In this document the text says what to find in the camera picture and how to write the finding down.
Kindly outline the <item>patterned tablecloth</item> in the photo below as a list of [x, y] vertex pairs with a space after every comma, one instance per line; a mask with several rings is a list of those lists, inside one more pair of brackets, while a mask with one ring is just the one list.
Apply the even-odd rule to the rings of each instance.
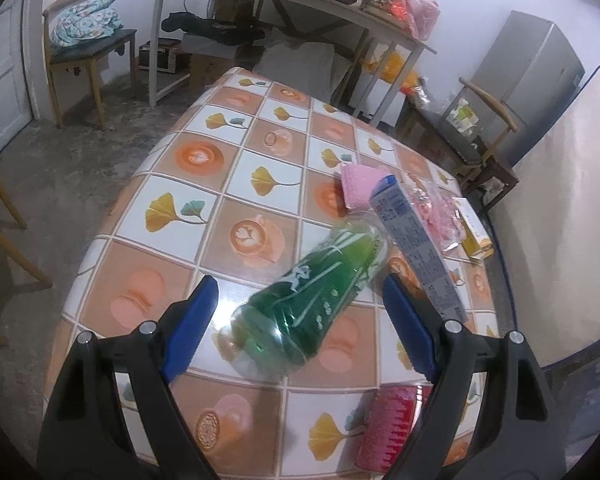
[[109, 345], [152, 330], [212, 278], [218, 304], [166, 388], [223, 479], [377, 479], [358, 456], [376, 391], [426, 400], [371, 282], [321, 349], [286, 377], [263, 374], [230, 340], [234, 311], [274, 283], [347, 212], [344, 165], [387, 170], [446, 198], [457, 180], [421, 154], [288, 84], [234, 67], [186, 110], [123, 189], [79, 266], [48, 369], [36, 458], [46, 479], [159, 479], [164, 443], [148, 436], [128, 373]]

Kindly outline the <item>wooden chair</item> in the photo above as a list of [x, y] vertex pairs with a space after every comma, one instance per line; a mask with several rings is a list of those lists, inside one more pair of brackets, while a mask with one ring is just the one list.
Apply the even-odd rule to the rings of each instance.
[[59, 102], [59, 94], [56, 88], [55, 75], [62, 72], [71, 72], [79, 75], [87, 73], [88, 84], [95, 102], [99, 127], [106, 128], [104, 106], [102, 105], [102, 94], [97, 73], [97, 62], [106, 58], [111, 53], [117, 55], [129, 55], [129, 74], [132, 86], [137, 83], [137, 60], [135, 56], [136, 31], [132, 28], [117, 30], [111, 37], [84, 42], [78, 46], [54, 49], [50, 43], [50, 31], [54, 27], [55, 18], [58, 14], [68, 9], [69, 6], [84, 0], [55, 0], [42, 12], [43, 18], [43, 51], [44, 63], [47, 77], [48, 93], [52, 102], [56, 126], [64, 125], [62, 110]]
[[[453, 174], [460, 177], [460, 186], [464, 188], [477, 181], [509, 133], [518, 131], [518, 125], [505, 106], [490, 93], [464, 78], [460, 78], [460, 85], [460, 92], [442, 113], [436, 113], [431, 102], [417, 106], [413, 99], [405, 100], [396, 122], [396, 136], [404, 140], [416, 126], [435, 136], [445, 153], [455, 159]], [[493, 142], [479, 139], [476, 129], [479, 118], [465, 99], [466, 92], [475, 96], [504, 124], [504, 129]]]

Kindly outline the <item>pink cloth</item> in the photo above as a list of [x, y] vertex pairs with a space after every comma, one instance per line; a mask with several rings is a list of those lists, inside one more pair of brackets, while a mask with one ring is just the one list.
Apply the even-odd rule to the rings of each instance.
[[385, 167], [374, 168], [346, 162], [340, 168], [340, 181], [347, 210], [370, 208], [370, 196], [376, 184], [390, 174]]

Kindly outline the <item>cardboard box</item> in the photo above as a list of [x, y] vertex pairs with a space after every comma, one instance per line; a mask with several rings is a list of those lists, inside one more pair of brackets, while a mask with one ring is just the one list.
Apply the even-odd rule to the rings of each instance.
[[189, 89], [204, 91], [222, 84], [235, 67], [233, 60], [205, 54], [192, 54], [189, 59]]

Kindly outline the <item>grey pillow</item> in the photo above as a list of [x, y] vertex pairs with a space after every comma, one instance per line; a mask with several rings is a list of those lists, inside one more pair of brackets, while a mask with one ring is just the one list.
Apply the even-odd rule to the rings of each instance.
[[350, 66], [332, 44], [278, 42], [265, 48], [253, 73], [329, 102]]

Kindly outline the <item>pink clear zip bag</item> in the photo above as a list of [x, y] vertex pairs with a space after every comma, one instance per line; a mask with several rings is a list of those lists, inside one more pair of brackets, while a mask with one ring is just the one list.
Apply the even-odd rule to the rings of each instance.
[[406, 174], [404, 184], [411, 204], [440, 252], [460, 246], [466, 233], [452, 200], [445, 198], [437, 185], [414, 174]]

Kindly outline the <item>silver refrigerator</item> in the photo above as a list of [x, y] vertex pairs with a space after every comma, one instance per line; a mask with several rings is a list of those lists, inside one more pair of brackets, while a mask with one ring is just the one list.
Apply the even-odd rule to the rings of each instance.
[[560, 28], [513, 11], [471, 82], [507, 110], [518, 130], [498, 152], [516, 165], [562, 114], [578, 90], [584, 67]]

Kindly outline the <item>floral folded blanket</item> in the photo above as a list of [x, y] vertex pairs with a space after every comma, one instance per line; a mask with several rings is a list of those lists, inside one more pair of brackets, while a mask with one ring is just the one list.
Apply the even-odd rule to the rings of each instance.
[[50, 31], [52, 47], [71, 48], [111, 37], [123, 28], [119, 13], [111, 7], [113, 3], [114, 0], [84, 0], [61, 11]]

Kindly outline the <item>green plastic bottle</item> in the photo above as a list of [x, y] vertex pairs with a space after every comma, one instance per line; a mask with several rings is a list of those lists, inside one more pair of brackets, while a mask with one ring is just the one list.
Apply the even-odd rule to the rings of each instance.
[[376, 214], [348, 214], [234, 311], [227, 337], [261, 373], [294, 373], [317, 356], [338, 315], [376, 278], [388, 255], [389, 234]]

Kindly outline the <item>blue white long carton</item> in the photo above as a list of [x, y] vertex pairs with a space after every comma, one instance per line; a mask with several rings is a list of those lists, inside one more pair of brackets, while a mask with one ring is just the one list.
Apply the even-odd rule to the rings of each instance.
[[370, 204], [442, 318], [466, 323], [466, 309], [442, 253], [404, 186], [392, 174], [383, 177], [370, 194]]

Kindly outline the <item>black clothes pile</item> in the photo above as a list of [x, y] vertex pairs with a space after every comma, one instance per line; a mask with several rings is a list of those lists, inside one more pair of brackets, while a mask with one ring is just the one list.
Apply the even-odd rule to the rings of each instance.
[[160, 28], [164, 32], [181, 30], [186, 34], [208, 38], [231, 47], [251, 44], [265, 38], [265, 31], [260, 27], [201, 18], [187, 11], [170, 13], [161, 22]]

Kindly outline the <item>left wooden chair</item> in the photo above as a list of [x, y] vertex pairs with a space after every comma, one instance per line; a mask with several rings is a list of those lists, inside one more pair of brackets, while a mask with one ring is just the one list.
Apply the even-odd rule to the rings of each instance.
[[55, 0], [42, 12], [43, 18], [43, 51], [44, 63], [47, 77], [48, 93], [52, 102], [56, 126], [64, 125], [62, 110], [59, 102], [59, 94], [56, 88], [55, 75], [62, 72], [71, 72], [79, 75], [87, 73], [88, 84], [95, 102], [99, 127], [106, 128], [104, 106], [102, 105], [102, 94], [97, 73], [97, 62], [106, 58], [111, 53], [117, 55], [129, 55], [129, 74], [132, 86], [137, 83], [137, 60], [135, 56], [136, 31], [132, 28], [117, 30], [111, 37], [84, 42], [78, 46], [54, 49], [50, 43], [50, 31], [54, 27], [55, 18], [58, 14], [68, 9], [69, 6], [84, 0]]

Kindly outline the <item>white orange medicine box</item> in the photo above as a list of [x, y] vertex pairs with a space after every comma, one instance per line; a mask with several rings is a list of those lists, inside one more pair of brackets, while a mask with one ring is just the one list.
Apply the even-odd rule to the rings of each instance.
[[472, 260], [482, 261], [494, 253], [493, 242], [475, 209], [465, 197], [453, 197], [452, 202], [460, 215], [466, 236], [462, 241], [464, 251]]

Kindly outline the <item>pink plastic bag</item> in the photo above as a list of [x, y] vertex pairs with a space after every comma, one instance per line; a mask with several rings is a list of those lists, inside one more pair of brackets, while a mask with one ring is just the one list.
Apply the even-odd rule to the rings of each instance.
[[406, 4], [406, 29], [413, 38], [426, 41], [439, 16], [440, 8], [434, 0], [410, 0]]

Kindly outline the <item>white mattress blue trim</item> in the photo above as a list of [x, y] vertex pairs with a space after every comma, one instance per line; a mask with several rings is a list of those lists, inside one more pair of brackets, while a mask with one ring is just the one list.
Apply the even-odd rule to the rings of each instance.
[[490, 217], [518, 327], [549, 366], [600, 340], [600, 66], [515, 171]]

